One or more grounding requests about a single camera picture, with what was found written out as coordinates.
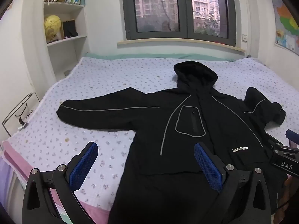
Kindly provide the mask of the person's right hand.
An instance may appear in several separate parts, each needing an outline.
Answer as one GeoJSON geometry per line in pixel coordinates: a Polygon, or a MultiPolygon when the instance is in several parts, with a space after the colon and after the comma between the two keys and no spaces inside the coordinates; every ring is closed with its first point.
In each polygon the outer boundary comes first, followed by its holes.
{"type": "Polygon", "coordinates": [[[289,178],[284,182],[286,193],[289,197],[293,196],[298,190],[299,181],[298,178],[289,176],[289,178]]]}

